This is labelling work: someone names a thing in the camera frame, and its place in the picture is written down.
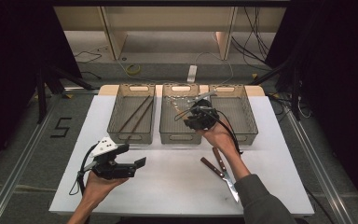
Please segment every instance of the tabletop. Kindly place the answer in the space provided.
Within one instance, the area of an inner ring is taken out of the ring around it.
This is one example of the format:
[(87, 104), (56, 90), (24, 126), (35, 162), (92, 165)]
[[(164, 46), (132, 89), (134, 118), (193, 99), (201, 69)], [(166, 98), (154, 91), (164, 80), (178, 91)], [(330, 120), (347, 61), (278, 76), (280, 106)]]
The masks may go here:
[[(157, 88), (157, 118), (161, 89)], [(75, 211), (81, 195), (70, 196), (69, 191), (87, 150), (108, 136), (106, 129), (115, 99), (115, 95), (94, 97), (50, 212), (72, 214)], [(250, 95), (249, 101), (259, 133), (251, 146), (241, 146), (243, 161), (252, 173), (260, 176), (269, 192), (278, 197), (293, 216), (313, 215), (310, 200), (268, 97)], [(242, 216), (241, 203), (234, 201), (226, 183), (200, 161), (205, 157), (218, 167), (211, 145), (204, 139), (197, 146), (162, 145), (158, 134), (159, 119), (155, 122), (151, 145), (130, 146), (130, 151), (117, 156), (119, 163), (132, 163), (146, 157), (145, 167), (137, 170), (134, 178), (114, 189), (94, 213), (120, 217)]]

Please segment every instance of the black cable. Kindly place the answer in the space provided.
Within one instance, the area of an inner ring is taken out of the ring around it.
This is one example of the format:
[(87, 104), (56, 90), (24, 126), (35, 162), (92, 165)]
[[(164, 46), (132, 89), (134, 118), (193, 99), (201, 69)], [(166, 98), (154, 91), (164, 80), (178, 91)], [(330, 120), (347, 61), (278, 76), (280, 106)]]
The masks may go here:
[(285, 99), (280, 99), (280, 98), (277, 98), (271, 94), (267, 94), (267, 97), (270, 99), (270, 101), (274, 101), (274, 102), (277, 102), (279, 103), (281, 106), (287, 106), (289, 108), (292, 107), (292, 104), (291, 104), (291, 101), (289, 100), (285, 100)]
[(324, 214), (327, 216), (327, 218), (330, 220), (330, 223), (334, 224), (333, 219), (331, 218), (331, 216), (327, 213), (327, 211), (325, 210), (325, 208), (322, 206), (322, 204), (316, 199), (316, 197), (310, 192), (309, 189), (307, 189), (307, 187), (304, 186), (305, 191), (310, 195), (310, 197), (313, 198), (313, 200), (315, 200), (315, 202), (319, 205), (319, 207), (322, 209), (322, 211), (324, 211)]
[[(77, 182), (77, 179), (78, 179), (78, 178), (79, 178), (79, 175), (76, 176), (75, 183), (74, 183), (74, 185), (72, 186), (71, 190), (69, 190), (69, 195), (78, 194), (78, 192), (79, 192), (79, 184), (78, 184), (78, 182)], [(72, 193), (72, 190), (74, 190), (76, 184), (77, 184), (77, 191), (76, 191), (75, 193)]]
[[(84, 166), (86, 165), (86, 161), (87, 161), (87, 158), (89, 157), (89, 154), (91, 153), (91, 151), (98, 145), (95, 144), (94, 146), (92, 146), (89, 151), (87, 151), (86, 153), (86, 156), (84, 157), (82, 163), (81, 163), (81, 166), (80, 166), (80, 170), (77, 172), (77, 178), (76, 178), (76, 182), (77, 182), (77, 186), (80, 187), (80, 191), (81, 191), (81, 194), (83, 195), (84, 193), (84, 190), (85, 190), (85, 186), (84, 186), (84, 174), (86, 173), (86, 171), (84, 170)], [(78, 193), (78, 189), (77, 189), (77, 192), (74, 193), (74, 194), (71, 194), (71, 191), (69, 191), (69, 194), (70, 195), (75, 195)], [(86, 224), (90, 223), (90, 216), (87, 217), (86, 219)]]
[(228, 120), (227, 116), (220, 110), (217, 110), (217, 112), (220, 113), (221, 115), (223, 115), (223, 117), (225, 117), (226, 121), (228, 122), (229, 128), (232, 131), (232, 134), (235, 138), (235, 141), (238, 142), (237, 135), (235, 134), (234, 129), (232, 128), (232, 125), (231, 125), (230, 121)]
[(251, 26), (251, 28), (252, 28), (252, 32), (249, 34), (249, 36), (248, 36), (248, 40), (249, 40), (249, 38), (250, 38), (250, 36), (252, 35), (252, 34), (255, 34), (255, 37), (256, 37), (256, 40), (257, 40), (257, 44), (258, 44), (258, 47), (259, 47), (259, 50), (260, 50), (260, 53), (261, 53), (261, 55), (262, 55), (262, 57), (265, 59), (265, 56), (264, 56), (264, 54), (266, 54), (267, 55), (267, 53), (266, 53), (266, 49), (269, 49), (267, 46), (266, 46), (266, 44), (264, 43), (264, 41), (263, 41), (263, 39), (261, 38), (261, 36), (260, 36), (260, 34), (259, 34), (259, 31), (258, 31), (258, 26), (259, 26), (259, 19), (258, 19), (258, 14), (259, 14), (259, 7), (256, 7), (255, 8), (255, 22), (252, 24), (252, 21), (251, 21), (251, 19), (250, 19), (250, 17), (249, 17), (249, 14), (248, 14), (248, 11), (246, 10), (246, 7), (244, 7), (244, 10), (245, 10), (245, 14), (246, 14), (246, 17), (247, 17), (247, 19), (248, 19), (248, 22), (249, 22), (249, 24), (250, 24), (250, 26)]
[(236, 49), (239, 53), (242, 54), (243, 60), (245, 61), (245, 63), (247, 65), (249, 65), (250, 67), (259, 69), (259, 70), (271, 71), (271, 69), (261, 68), (261, 67), (257, 67), (257, 66), (249, 64), (246, 61), (245, 56), (249, 57), (249, 58), (252, 58), (252, 59), (256, 59), (256, 60), (260, 61), (263, 64), (266, 64), (266, 63), (263, 60), (261, 60), (260, 58), (258, 58), (256, 55), (254, 55), (251, 51), (249, 51), (248, 49), (245, 49), (243, 46), (241, 46), (241, 44), (234, 37), (232, 37), (231, 43), (233, 44), (234, 49)]
[(77, 63), (89, 63), (89, 62), (92, 62), (92, 61), (94, 61), (94, 60), (97, 60), (97, 59), (99, 59), (99, 58), (101, 58), (101, 57), (103, 56), (102, 54), (98, 54), (98, 53), (91, 53), (91, 52), (88, 52), (88, 51), (81, 51), (80, 53), (75, 54), (74, 57), (77, 57), (77, 56), (79, 56), (79, 55), (82, 54), (82, 53), (88, 53), (88, 54), (96, 55), (97, 57), (94, 58), (94, 59), (91, 59), (91, 60), (89, 60), (89, 61), (86, 61), (86, 62), (77, 62)]
[(281, 123), (281, 121), (286, 118), (287, 114), (292, 111), (291, 109), (288, 109), (287, 112), (278, 120), (278, 123)]
[(271, 102), (275, 102), (276, 104), (278, 104), (278, 105), (281, 106), (281, 112), (277, 113), (277, 112), (275, 112), (275, 110), (274, 110), (274, 114), (275, 114), (275, 115), (281, 115), (281, 114), (284, 112), (284, 107), (283, 107), (283, 105), (282, 105), (279, 101), (276, 101), (276, 100), (270, 99), (270, 101), (271, 101)]
[(173, 120), (174, 120), (174, 121), (178, 121), (179, 119), (181, 119), (182, 117), (184, 117), (188, 112), (190, 112), (189, 109), (180, 112), (179, 114), (177, 114), (177, 115), (173, 118)]
[(208, 115), (209, 117), (213, 118), (214, 120), (216, 120), (216, 122), (218, 122), (219, 124), (221, 124), (223, 126), (223, 128), (226, 129), (226, 131), (229, 133), (229, 135), (231, 136), (232, 141), (234, 142), (234, 146), (237, 149), (238, 153), (241, 154), (240, 152), (240, 147), (238, 146), (238, 141), (237, 138), (235, 137), (234, 133), (228, 128), (228, 126), (226, 124), (224, 124), (220, 119), (215, 118), (214, 116), (210, 115), (208, 112), (204, 111), (203, 109), (200, 108), (200, 111), (206, 115)]
[(80, 73), (88, 73), (88, 74), (92, 74), (93, 76), (97, 77), (98, 79), (103, 79), (102, 77), (97, 76), (97, 75), (95, 75), (95, 74), (94, 74), (94, 73), (92, 73), (92, 72), (80, 72)]

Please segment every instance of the sleeve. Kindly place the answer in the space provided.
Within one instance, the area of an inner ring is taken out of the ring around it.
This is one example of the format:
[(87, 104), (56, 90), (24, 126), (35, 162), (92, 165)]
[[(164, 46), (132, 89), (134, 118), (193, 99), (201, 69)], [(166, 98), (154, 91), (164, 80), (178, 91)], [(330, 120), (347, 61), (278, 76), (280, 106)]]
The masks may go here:
[(247, 175), (235, 183), (246, 224), (296, 223), (283, 203), (271, 195), (258, 175)]

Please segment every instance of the black post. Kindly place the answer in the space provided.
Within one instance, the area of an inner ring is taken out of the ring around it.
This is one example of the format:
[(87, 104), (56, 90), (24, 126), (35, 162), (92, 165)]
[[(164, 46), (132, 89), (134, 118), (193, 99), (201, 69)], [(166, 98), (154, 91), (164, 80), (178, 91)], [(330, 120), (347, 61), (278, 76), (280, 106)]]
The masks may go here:
[(40, 68), (39, 72), (36, 74), (37, 99), (39, 103), (39, 120), (37, 123), (42, 122), (48, 112), (48, 107), (46, 105), (44, 70), (44, 68)]
[(94, 87), (92, 87), (89, 83), (87, 82), (84, 82), (83, 80), (77, 78), (77, 77), (74, 77), (72, 76), (71, 74), (65, 72), (64, 70), (62, 70), (61, 68), (59, 67), (56, 67), (54, 65), (51, 65), (49, 67), (49, 69), (51, 71), (53, 71), (54, 73), (57, 73), (59, 76), (61, 77), (64, 77), (68, 80), (70, 80), (71, 82), (75, 83), (76, 85), (79, 85), (81, 87), (83, 87), (84, 89), (88, 90), (88, 91), (93, 91), (93, 90), (96, 90)]

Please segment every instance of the human hand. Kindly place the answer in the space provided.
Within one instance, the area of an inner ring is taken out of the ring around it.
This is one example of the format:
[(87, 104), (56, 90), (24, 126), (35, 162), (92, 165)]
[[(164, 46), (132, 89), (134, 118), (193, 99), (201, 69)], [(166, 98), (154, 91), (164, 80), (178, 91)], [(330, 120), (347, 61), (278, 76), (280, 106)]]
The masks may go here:
[[(221, 121), (228, 128), (230, 127), (226, 120), (222, 119)], [(240, 154), (235, 148), (231, 135), (219, 122), (216, 122), (209, 130), (196, 130), (196, 132), (202, 134), (202, 136), (204, 136), (213, 147), (220, 149), (220, 151), (225, 155), (236, 180), (239, 180), (251, 173), (245, 163), (243, 163)]]
[(98, 177), (94, 172), (89, 172), (86, 188), (82, 201), (98, 205), (115, 187), (129, 180), (128, 178), (120, 179), (103, 179)]
[(83, 197), (68, 224), (85, 223), (92, 210), (98, 206), (109, 192), (127, 180), (128, 178), (107, 180), (90, 171)]
[[(228, 128), (230, 127), (228, 121), (225, 119), (221, 119), (221, 121)], [(226, 157), (240, 156), (237, 149), (235, 148), (235, 144), (231, 138), (231, 135), (219, 122), (216, 122), (215, 125), (209, 130), (196, 130), (196, 133), (205, 137), (213, 147), (219, 148)]]

